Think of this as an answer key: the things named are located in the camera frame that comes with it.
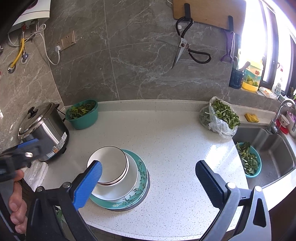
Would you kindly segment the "left hand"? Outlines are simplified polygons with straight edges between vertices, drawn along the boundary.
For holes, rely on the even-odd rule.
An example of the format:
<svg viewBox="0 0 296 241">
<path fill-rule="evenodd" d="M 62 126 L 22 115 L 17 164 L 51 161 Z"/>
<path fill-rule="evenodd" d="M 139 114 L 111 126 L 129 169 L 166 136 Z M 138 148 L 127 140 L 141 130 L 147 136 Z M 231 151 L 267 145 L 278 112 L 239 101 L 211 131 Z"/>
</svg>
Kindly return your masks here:
<svg viewBox="0 0 296 241">
<path fill-rule="evenodd" d="M 27 204 L 22 198 L 22 187 L 18 181 L 24 177 L 22 170 L 16 170 L 12 195 L 9 198 L 9 208 L 11 210 L 10 219 L 15 225 L 15 230 L 19 234 L 25 234 L 27 229 Z"/>
</svg>

